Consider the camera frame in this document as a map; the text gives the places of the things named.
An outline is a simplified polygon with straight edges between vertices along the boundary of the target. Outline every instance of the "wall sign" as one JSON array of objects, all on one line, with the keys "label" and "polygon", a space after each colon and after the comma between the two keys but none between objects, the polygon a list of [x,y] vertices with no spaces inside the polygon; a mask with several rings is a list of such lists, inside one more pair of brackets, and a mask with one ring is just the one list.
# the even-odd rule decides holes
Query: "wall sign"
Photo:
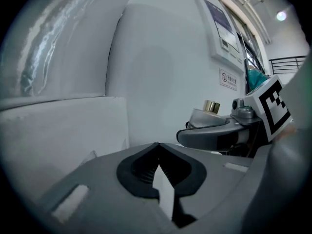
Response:
[{"label": "wall sign", "polygon": [[236,76],[220,68],[220,84],[237,90],[238,80]]},{"label": "wall sign", "polygon": [[237,52],[239,52],[239,48],[236,42],[235,33],[226,18],[224,12],[212,4],[211,2],[208,2],[207,0],[204,0],[211,15],[213,16],[215,26],[218,30],[219,36],[224,39],[226,42],[228,42],[234,49],[236,49]]}]

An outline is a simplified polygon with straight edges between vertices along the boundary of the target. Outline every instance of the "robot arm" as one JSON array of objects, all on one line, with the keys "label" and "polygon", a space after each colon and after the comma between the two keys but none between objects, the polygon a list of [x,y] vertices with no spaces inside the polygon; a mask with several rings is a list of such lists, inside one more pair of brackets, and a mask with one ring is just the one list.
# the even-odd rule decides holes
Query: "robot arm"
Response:
[{"label": "robot arm", "polygon": [[263,146],[291,121],[279,95],[281,89],[278,76],[272,77],[244,98],[235,99],[230,116],[194,109],[188,128],[180,130],[176,138],[185,147],[209,151],[229,150],[256,138],[260,139],[258,147]]}]

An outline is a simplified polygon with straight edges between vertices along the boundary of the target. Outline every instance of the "gold bottle cap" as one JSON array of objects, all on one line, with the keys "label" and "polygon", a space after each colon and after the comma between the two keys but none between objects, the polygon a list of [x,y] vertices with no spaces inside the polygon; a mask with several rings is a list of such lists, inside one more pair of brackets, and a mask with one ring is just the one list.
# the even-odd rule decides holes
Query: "gold bottle cap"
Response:
[{"label": "gold bottle cap", "polygon": [[219,111],[219,108],[220,108],[219,103],[212,101],[212,100],[206,100],[204,103],[203,110],[217,114]]}]

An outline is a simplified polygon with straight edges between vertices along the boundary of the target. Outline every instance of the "gray plastic part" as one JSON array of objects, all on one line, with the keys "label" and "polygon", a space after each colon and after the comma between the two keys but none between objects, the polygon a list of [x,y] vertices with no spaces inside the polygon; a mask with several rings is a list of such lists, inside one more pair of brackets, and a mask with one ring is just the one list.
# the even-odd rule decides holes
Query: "gray plastic part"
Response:
[{"label": "gray plastic part", "polygon": [[[287,205],[303,193],[311,175],[311,146],[311,130],[297,130],[274,144],[259,189],[246,214],[243,233],[266,233],[261,228],[285,212]],[[309,208],[309,201],[304,203],[300,209]]]},{"label": "gray plastic part", "polygon": [[231,115],[231,117],[233,117],[237,122],[239,122],[243,126],[250,126],[256,122],[262,121],[262,119],[259,117],[253,117],[251,119],[241,118],[241,117],[237,117],[235,115]]},{"label": "gray plastic part", "polygon": [[197,219],[221,203],[245,176],[245,173],[226,168],[224,165],[233,163],[249,167],[253,161],[252,158],[207,154],[202,150],[167,145],[199,160],[206,168],[207,177],[199,190],[192,196],[180,199],[184,212]]},{"label": "gray plastic part", "polygon": [[214,151],[217,150],[219,136],[244,129],[244,126],[231,118],[229,123],[221,126],[182,130],[178,132],[177,140],[185,147]]},{"label": "gray plastic part", "polygon": [[88,161],[48,191],[38,204],[51,212],[77,185],[90,188],[87,198],[64,224],[70,233],[158,234],[177,229],[156,199],[133,196],[118,181],[118,164],[151,144]]},{"label": "gray plastic part", "polygon": [[215,113],[194,108],[187,129],[213,127],[226,124],[226,118]]},{"label": "gray plastic part", "polygon": [[251,119],[254,117],[254,111],[251,106],[239,108],[237,110],[237,117]]},{"label": "gray plastic part", "polygon": [[[151,144],[98,157],[65,177],[38,202],[51,212],[78,184],[90,188],[89,194],[71,218],[63,224],[69,233],[165,234],[239,233],[243,216],[261,180],[270,146],[258,150],[254,159],[214,155],[173,144],[170,146],[201,161],[207,169],[202,187],[192,196],[181,198],[185,214],[198,220],[177,228],[164,214],[157,200],[130,194],[118,181],[116,169],[126,157]],[[227,162],[249,166],[247,172],[223,167]]]},{"label": "gray plastic part", "polygon": [[243,99],[235,99],[233,100],[233,103],[232,103],[232,114],[233,115],[237,115],[237,110],[241,107],[244,107],[244,100]]}]

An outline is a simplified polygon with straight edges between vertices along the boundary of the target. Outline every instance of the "white panel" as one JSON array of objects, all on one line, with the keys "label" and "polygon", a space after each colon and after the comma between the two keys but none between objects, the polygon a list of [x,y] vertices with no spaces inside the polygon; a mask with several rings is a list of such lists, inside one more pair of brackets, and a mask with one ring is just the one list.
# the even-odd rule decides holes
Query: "white panel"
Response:
[{"label": "white panel", "polygon": [[154,174],[153,188],[157,189],[159,192],[159,207],[171,220],[174,211],[175,189],[160,165],[158,165]]},{"label": "white panel", "polygon": [[30,0],[1,46],[0,108],[105,94],[128,0]]},{"label": "white panel", "polygon": [[[228,115],[243,97],[244,74],[211,57],[208,14],[203,0],[129,1],[112,43],[107,93],[127,98],[131,146],[177,143],[204,100]],[[237,77],[237,91],[220,85],[220,67]]]},{"label": "white panel", "polygon": [[277,74],[281,82],[286,85],[293,77],[294,73],[292,74]]},{"label": "white panel", "polygon": [[91,151],[102,156],[124,147],[129,147],[124,98],[72,99],[0,113],[1,161],[20,192],[33,200]]},{"label": "white panel", "polygon": [[85,185],[78,185],[52,212],[60,223],[64,224],[75,213],[79,205],[87,197],[89,188]]},{"label": "white panel", "polygon": [[[231,67],[240,74],[245,71],[243,59],[244,55],[241,49],[241,45],[239,43],[239,39],[236,33],[236,30],[232,24],[232,21],[225,12],[223,6],[220,4],[218,0],[207,0],[207,4],[213,4],[218,9],[222,10],[224,15],[226,16],[226,19],[228,23],[230,24],[232,28],[231,34],[228,30],[226,30],[222,25],[220,25],[218,22],[216,23],[210,10],[207,9],[206,3],[204,3],[204,0],[198,0],[202,3],[204,6],[204,11],[202,13],[202,19],[205,22],[205,26],[207,27],[207,33],[209,36],[209,53],[214,57],[217,58],[220,62],[223,62],[227,67]],[[229,44],[229,51],[224,51],[224,49],[221,48],[220,44],[220,37],[225,39]]]}]

